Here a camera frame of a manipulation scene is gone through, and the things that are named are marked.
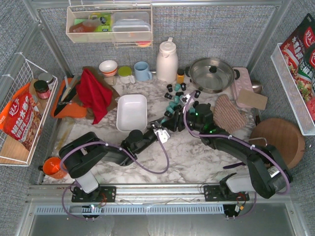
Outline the pink striped cloth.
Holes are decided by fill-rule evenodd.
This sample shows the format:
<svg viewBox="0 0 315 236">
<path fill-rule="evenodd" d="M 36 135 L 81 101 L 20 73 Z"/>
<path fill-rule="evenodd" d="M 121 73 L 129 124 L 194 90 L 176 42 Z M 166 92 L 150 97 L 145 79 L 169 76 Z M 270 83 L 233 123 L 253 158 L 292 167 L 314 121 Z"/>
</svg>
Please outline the pink striped cloth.
<svg viewBox="0 0 315 236">
<path fill-rule="evenodd" d="M 214 122 L 228 133 L 244 128 L 247 119 L 242 115 L 226 94 L 218 97 L 214 108 Z"/>
</svg>

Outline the white storage basket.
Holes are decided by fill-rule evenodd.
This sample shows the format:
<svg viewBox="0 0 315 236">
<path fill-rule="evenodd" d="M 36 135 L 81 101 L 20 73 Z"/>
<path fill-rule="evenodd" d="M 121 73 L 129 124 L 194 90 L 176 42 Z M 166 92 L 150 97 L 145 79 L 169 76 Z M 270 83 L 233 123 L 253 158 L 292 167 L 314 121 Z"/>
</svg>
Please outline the white storage basket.
<svg viewBox="0 0 315 236">
<path fill-rule="evenodd" d="M 143 131 L 147 124 L 146 97 L 141 94 L 121 96 L 117 106 L 116 128 L 120 132 Z"/>
</svg>

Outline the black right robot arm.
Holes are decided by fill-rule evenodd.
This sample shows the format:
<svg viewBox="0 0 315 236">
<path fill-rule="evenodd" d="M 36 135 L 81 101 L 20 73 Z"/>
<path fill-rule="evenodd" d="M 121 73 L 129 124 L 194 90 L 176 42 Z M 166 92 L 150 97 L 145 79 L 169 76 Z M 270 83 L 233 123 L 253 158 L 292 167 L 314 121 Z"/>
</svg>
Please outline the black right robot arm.
<svg viewBox="0 0 315 236">
<path fill-rule="evenodd" d="M 251 184 L 261 197 L 269 199 L 290 192 L 292 174 L 275 146 L 255 146 L 227 133 L 215 125 L 210 104 L 198 104 L 193 115 L 188 113 L 189 108 L 187 104 L 183 109 L 188 132 L 204 145 L 226 152 L 247 165 Z"/>
</svg>

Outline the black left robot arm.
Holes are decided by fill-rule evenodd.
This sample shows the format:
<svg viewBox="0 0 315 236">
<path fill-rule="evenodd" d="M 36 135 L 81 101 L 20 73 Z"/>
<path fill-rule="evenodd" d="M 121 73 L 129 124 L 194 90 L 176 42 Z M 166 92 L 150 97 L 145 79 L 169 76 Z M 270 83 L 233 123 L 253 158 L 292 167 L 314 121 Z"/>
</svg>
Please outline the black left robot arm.
<svg viewBox="0 0 315 236">
<path fill-rule="evenodd" d="M 170 132 L 183 130 L 183 108 L 175 107 L 174 113 L 166 111 L 163 118 L 150 122 L 145 133 L 132 130 L 118 145 L 102 141 L 94 132 L 88 132 L 59 151 L 62 169 L 67 171 L 74 183 L 85 194 L 99 189 L 92 168 L 100 161 L 128 166 L 137 162 L 137 155 L 155 142 L 163 145 L 170 139 Z"/>
</svg>

